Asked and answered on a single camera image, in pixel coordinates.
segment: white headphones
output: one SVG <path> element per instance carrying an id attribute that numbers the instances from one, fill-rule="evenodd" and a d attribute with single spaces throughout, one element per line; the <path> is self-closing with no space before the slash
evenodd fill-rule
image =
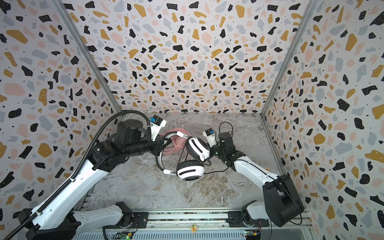
<path id="1" fill-rule="evenodd" d="M 185 147 L 188 153 L 195 160 L 187 160 L 184 162 L 180 162 L 177 165 L 175 172 L 164 167 L 162 162 L 163 152 L 161 152 L 160 155 L 156 157 L 156 164 L 158 168 L 162 170 L 165 174 L 177 175 L 179 178 L 185 181 L 192 181 L 201 178 L 204 175 L 205 171 L 203 162 L 209 158 L 209 146 L 201 138 L 188 137 L 186 134 L 180 131 L 170 132 L 165 136 L 165 138 L 171 138 L 173 136 L 179 136 L 187 139 Z"/>

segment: coiled pink cable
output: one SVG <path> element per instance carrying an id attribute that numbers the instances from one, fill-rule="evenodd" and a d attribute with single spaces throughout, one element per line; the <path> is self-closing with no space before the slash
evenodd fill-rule
<path id="1" fill-rule="evenodd" d="M 180 128 L 180 127 L 176 127 L 172 130 L 169 130 L 169 131 L 165 131 L 165 132 L 162 132 L 160 133 L 161 136 L 165 136 L 167 135 L 169 132 L 177 132 L 177 131 L 180 131 L 184 134 L 187 134 L 188 136 L 190 136 L 189 132 L 183 128 Z M 163 154 L 164 155 L 169 155 L 169 154 L 174 154 L 175 152 L 181 150 L 183 147 L 184 147 L 184 142 L 186 141 L 185 138 L 182 138 L 182 137 L 179 137 L 179 136 L 173 136 L 171 137 L 172 139 L 172 142 L 173 142 L 173 147 L 166 147 L 163 151 Z"/>

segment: black ear cushion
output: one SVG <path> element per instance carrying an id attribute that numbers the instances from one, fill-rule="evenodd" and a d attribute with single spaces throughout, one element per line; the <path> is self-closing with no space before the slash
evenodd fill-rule
<path id="1" fill-rule="evenodd" d="M 187 151 L 188 153 L 196 160 L 200 160 L 200 157 L 198 156 L 198 154 L 195 152 L 195 150 L 193 150 L 193 148 L 191 147 L 191 145 L 189 144 L 189 141 L 187 140 L 186 142 L 186 147 L 187 147 Z"/>
<path id="2" fill-rule="evenodd" d="M 204 164 L 202 164 L 201 162 L 199 162 L 197 160 L 184 161 L 184 162 L 179 163 L 179 165 L 177 165 L 176 172 L 179 171 L 182 168 L 191 167 L 191 166 L 202 166 L 202 167 L 204 167 Z"/>
<path id="3" fill-rule="evenodd" d="M 207 145 L 201 138 L 198 137 L 197 139 L 198 139 L 199 143 L 200 143 L 201 145 L 203 145 L 203 147 L 204 147 L 205 149 L 209 150 L 208 145 Z"/>

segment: terrazzo patterned wall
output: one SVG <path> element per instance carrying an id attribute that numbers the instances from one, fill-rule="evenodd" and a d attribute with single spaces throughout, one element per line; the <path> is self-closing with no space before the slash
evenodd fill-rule
<path id="1" fill-rule="evenodd" d="M 69 177 L 115 110 L 49 1 L 0 0 L 0 7 L 3 238 L 19 224 L 20 210 Z"/>
<path id="2" fill-rule="evenodd" d="M 64 1 L 115 98 L 151 112 L 258 112 L 304 0 Z"/>
<path id="3" fill-rule="evenodd" d="M 383 10 L 319 1 L 265 116 L 319 239 L 384 239 Z"/>

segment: gray marble surface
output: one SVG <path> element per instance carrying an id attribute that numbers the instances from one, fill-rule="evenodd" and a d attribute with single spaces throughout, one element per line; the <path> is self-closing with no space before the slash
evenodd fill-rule
<path id="1" fill-rule="evenodd" d="M 161 132 L 174 127 L 187 130 L 192 136 L 205 140 L 202 132 L 212 128 L 219 131 L 219 124 L 228 121 L 233 125 L 233 142 L 236 149 L 271 172 L 278 174 L 277 164 L 266 139 L 258 114 L 157 114 L 167 120 Z M 222 131 L 230 131 L 228 124 Z M 164 166 L 175 170 L 181 151 L 164 156 Z M 226 166 L 217 157 L 205 172 L 224 170 Z M 262 200 L 263 192 L 240 173 L 228 169 L 225 172 L 207 174 L 196 181 L 182 181 L 177 176 L 165 175 L 155 163 L 152 154 L 129 158 L 117 166 L 94 187 L 86 210 L 108 207 L 123 201 L 133 209 L 241 207 L 252 200 Z"/>

